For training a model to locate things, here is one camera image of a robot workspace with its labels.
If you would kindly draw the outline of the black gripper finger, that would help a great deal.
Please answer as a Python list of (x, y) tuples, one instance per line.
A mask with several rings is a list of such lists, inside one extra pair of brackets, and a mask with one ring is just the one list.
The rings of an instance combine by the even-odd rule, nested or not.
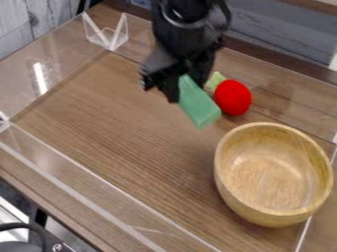
[(151, 84), (165, 94), (170, 103), (179, 102), (179, 78), (187, 73), (187, 68), (166, 68), (151, 74)]
[(215, 51), (210, 49), (190, 57), (190, 77), (201, 89), (205, 87), (210, 77), (214, 58)]

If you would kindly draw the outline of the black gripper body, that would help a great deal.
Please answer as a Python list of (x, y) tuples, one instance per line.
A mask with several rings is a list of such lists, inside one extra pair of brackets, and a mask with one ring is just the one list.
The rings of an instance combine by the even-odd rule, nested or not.
[(166, 68), (187, 68), (190, 57), (225, 46), (232, 23), (226, 0), (151, 0), (155, 48), (139, 69), (142, 87), (154, 88), (151, 74)]

